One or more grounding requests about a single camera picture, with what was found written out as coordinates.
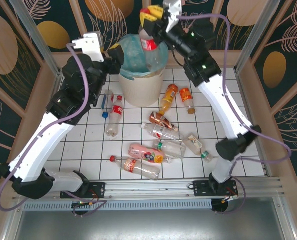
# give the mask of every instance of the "trash bin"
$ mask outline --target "trash bin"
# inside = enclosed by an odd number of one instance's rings
[[[162,64],[156,71],[150,72],[146,67],[139,35],[129,34],[119,43],[125,54],[124,65],[119,75],[125,100],[140,108],[156,103],[161,95],[163,73],[169,60],[167,45],[165,43],[159,45]]]

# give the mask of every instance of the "pink bottle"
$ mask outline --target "pink bottle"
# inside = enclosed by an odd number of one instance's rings
[[[143,159],[150,163],[171,163],[171,158],[167,157],[164,152],[155,149],[143,146],[139,143],[132,143],[129,146],[128,155],[135,159]]]

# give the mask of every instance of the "black mounting plate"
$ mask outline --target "black mounting plate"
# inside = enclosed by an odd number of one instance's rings
[[[78,194],[77,192],[76,193],[72,192],[72,194],[74,194],[75,196],[82,198],[82,199],[93,199],[94,198],[94,194],[92,192],[92,190],[93,190],[99,199],[103,199],[104,194],[105,194],[105,185],[106,185],[105,182],[90,182],[89,188],[88,188],[88,191],[86,192],[86,194],[81,195],[81,194]],[[73,199],[73,197],[67,195],[63,191],[60,192],[59,197],[61,199]]]
[[[214,192],[209,184],[208,180],[194,181],[191,185],[192,190],[194,190],[195,197],[224,197],[232,195],[233,191],[236,195],[239,194],[237,183],[234,180],[228,180],[222,184],[218,185],[217,192]]]

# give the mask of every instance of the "empty plastic bottle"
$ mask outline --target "empty plastic bottle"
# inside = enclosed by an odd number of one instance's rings
[[[212,161],[213,157],[206,150],[205,146],[202,144],[201,140],[199,140],[193,134],[188,135],[187,138],[183,140],[183,143],[196,155],[201,156],[203,160],[206,162]]]
[[[117,101],[113,104],[112,111],[109,114],[109,124],[106,128],[108,136],[115,137],[119,134],[119,123],[123,113],[122,100],[122,96],[117,96]]]
[[[173,129],[166,128],[164,126],[160,126],[157,124],[148,124],[148,123],[142,123],[142,129],[145,129],[148,131],[148,133],[156,137],[160,140],[180,140],[182,137],[178,131],[174,131]]]
[[[102,117],[107,119],[109,116],[109,111],[112,110],[113,107],[113,102],[114,102],[114,93],[110,90],[106,90],[104,97],[103,97],[103,102],[100,108],[103,110]]]
[[[155,140],[153,142],[153,148],[161,150],[167,156],[171,156],[176,159],[183,159],[184,153],[187,149],[186,146],[180,145],[174,141],[158,141],[158,140]]]
[[[155,72],[161,65],[161,55],[159,46],[155,43],[152,36],[142,28],[139,27],[139,38],[145,54],[146,66],[151,72]]]
[[[130,157],[117,158],[116,156],[111,156],[110,161],[116,163],[120,168],[127,172],[142,175],[148,179],[158,179],[160,174],[160,169],[155,166],[149,166],[141,161],[135,160]]]

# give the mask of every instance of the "blue bottle cap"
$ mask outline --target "blue bottle cap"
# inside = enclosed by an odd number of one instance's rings
[[[106,112],[106,111],[103,112],[103,114],[102,114],[102,117],[103,117],[103,118],[107,119],[108,116],[109,116],[109,113],[108,113],[108,112]]]

